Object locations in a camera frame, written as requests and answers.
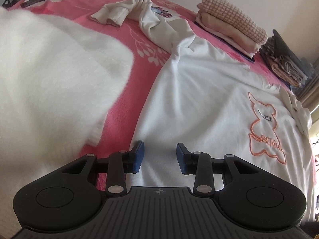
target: pink and white checkered fabric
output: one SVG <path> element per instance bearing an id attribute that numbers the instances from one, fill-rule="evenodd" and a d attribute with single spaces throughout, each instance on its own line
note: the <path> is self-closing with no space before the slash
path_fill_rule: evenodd
<path id="1" fill-rule="evenodd" d="M 249 16 L 227 0 L 202 0 L 197 7 L 232 25 L 258 45 L 266 43 L 268 38 L 266 31 L 258 27 Z"/>

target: stack of folded clothes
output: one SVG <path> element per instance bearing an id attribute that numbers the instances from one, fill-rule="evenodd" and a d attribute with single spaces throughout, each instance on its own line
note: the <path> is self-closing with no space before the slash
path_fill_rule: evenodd
<path id="1" fill-rule="evenodd" d="M 273 32 L 274 36 L 261 47 L 261 56 L 268 68 L 290 89 L 303 87 L 313 74 L 312 66 L 301 62 L 279 33 L 275 29 Z"/>
<path id="2" fill-rule="evenodd" d="M 202 0 L 195 22 L 207 32 L 221 38 L 241 54 L 253 58 L 267 33 L 238 7 L 226 0 Z"/>

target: pink blanket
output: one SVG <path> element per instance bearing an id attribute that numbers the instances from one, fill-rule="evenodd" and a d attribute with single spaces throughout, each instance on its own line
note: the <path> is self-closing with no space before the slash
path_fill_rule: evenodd
<path id="1" fill-rule="evenodd" d="M 27 7 L 36 14 L 52 14 L 68 18 L 84 27 L 105 33 L 120 40 L 134 53 L 134 65 L 127 86 L 112 109 L 109 111 L 103 134 L 96 148 L 85 146 L 81 155 L 94 153 L 99 158 L 112 152 L 129 150 L 131 139 L 147 95 L 161 67 L 169 58 L 164 50 L 152 43 L 140 30 L 138 23 L 125 20 L 121 28 L 101 25 L 89 19 L 89 16 L 100 10 L 106 3 L 123 0 L 46 0 Z M 270 84 L 281 84 L 269 71 L 259 55 L 255 63 L 244 59 L 229 46 L 213 37 L 194 24 L 196 14 L 167 0 L 152 0 L 154 10 L 167 18 L 181 17 L 187 19 L 193 31 L 201 38 L 207 39 L 212 45 L 225 51 L 232 58 L 250 66 L 256 73 L 263 74 Z M 13 9 L 19 8 L 20 1 Z M 99 180 L 99 188 L 103 188 L 104 179 Z"/>

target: orange bear outline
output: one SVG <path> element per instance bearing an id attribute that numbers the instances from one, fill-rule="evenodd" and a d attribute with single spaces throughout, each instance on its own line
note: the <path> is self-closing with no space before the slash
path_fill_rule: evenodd
<path id="1" fill-rule="evenodd" d="M 272 104 L 269 104 L 269 103 L 268 103 L 268 104 L 264 104 L 264 103 L 262 103 L 261 101 L 256 100 L 256 98 L 251 94 L 251 92 L 248 92 L 248 98 L 249 98 L 249 100 L 251 101 L 252 110 L 253 110 L 253 112 L 254 112 L 256 118 L 257 118 L 257 119 L 251 124 L 251 126 L 250 126 L 250 132 L 251 132 L 251 133 L 248 134 L 248 135 L 249 135 L 249 149 L 250 149 L 251 154 L 252 154 L 253 156 L 261 156 L 262 154 L 266 154 L 267 156 L 269 156 L 269 157 L 271 157 L 271 158 L 277 158 L 278 162 L 280 162 L 280 163 L 282 163 L 282 164 L 287 164 L 286 154 L 285 154 L 284 151 L 281 151 L 281 152 L 283 153 L 283 155 L 284 155 L 284 158 L 285 158 L 285 161 L 284 161 L 284 162 L 281 161 L 281 160 L 278 158 L 277 155 L 272 155 L 272 154 L 270 154 L 266 149 L 261 150 L 259 153 L 253 153 L 252 148 L 251 148 L 252 138 L 253 138 L 255 141 L 258 141 L 258 142 L 262 142 L 263 140 L 262 140 L 261 137 L 259 137 L 258 135 L 256 135 L 256 134 L 253 132 L 253 126 L 260 121 L 260 118 L 259 118 L 259 116 L 256 114 L 256 112 L 255 112 L 255 110 L 254 110 L 255 103 L 251 100 L 250 96 L 253 97 L 255 101 L 259 102 L 260 104 L 262 104 L 262 105 L 264 105 L 264 106 L 266 106 L 266 107 L 271 106 L 271 107 L 274 109 L 274 112 L 275 112 L 275 113 L 272 114 L 272 117 L 273 117 L 274 120 L 276 120 L 275 115 L 277 114 L 277 111 L 276 111 L 276 109 L 274 108 L 274 106 L 272 106 Z M 278 143 L 279 143 L 278 146 L 281 148 L 281 143 L 280 143 L 279 137 L 277 136 L 277 134 L 276 134 L 276 132 L 275 132 L 275 129 L 277 128 L 277 125 L 278 125 L 278 123 L 277 123 L 277 120 L 276 120 L 276 125 L 274 126 L 274 128 L 272 128 L 272 131 L 274 132 L 274 134 L 275 134 L 275 136 L 276 136 L 276 138 L 277 138 L 277 140 L 278 140 Z"/>

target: brown folded clothing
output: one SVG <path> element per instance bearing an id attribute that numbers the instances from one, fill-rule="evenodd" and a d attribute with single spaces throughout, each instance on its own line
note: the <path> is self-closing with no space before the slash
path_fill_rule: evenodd
<path id="1" fill-rule="evenodd" d="M 245 34 L 240 32 L 238 29 L 234 28 L 222 20 L 210 15 L 209 13 L 201 13 L 202 23 L 207 27 L 215 31 L 218 31 L 228 37 L 231 37 L 240 47 L 246 50 L 248 53 L 256 53 L 259 49 L 258 44 L 247 37 Z"/>
<path id="2" fill-rule="evenodd" d="M 214 17 L 232 25 L 258 45 L 265 44 L 267 33 L 238 7 L 226 0 L 202 0 L 197 5 L 198 9 L 213 15 Z"/>
<path id="3" fill-rule="evenodd" d="M 281 67 L 274 61 L 272 60 L 270 57 L 267 57 L 267 60 L 269 62 L 269 64 L 272 67 L 272 71 L 282 80 L 286 81 L 287 83 L 291 84 L 293 87 L 295 88 L 299 88 L 300 87 L 300 83 L 298 83 L 297 81 L 295 81 L 294 79 L 292 79 L 289 74 L 287 74 L 285 71 L 283 71 L 281 69 Z"/>

